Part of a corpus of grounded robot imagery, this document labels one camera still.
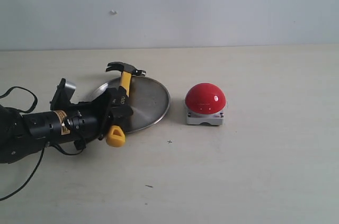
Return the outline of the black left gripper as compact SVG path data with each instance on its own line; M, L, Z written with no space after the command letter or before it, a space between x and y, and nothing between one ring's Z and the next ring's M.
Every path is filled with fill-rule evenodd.
M84 150L91 141L125 141L123 124L133 115L130 105L111 106L116 88L107 88L92 101L70 104L66 108L66 128L77 150Z

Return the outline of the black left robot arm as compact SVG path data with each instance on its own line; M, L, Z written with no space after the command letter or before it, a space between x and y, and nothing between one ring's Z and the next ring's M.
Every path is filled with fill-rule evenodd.
M44 147L68 142L83 150L132 115L122 87L108 88L93 101L77 104L70 102L67 89L58 89L47 112L21 114L1 107L1 163L10 164Z

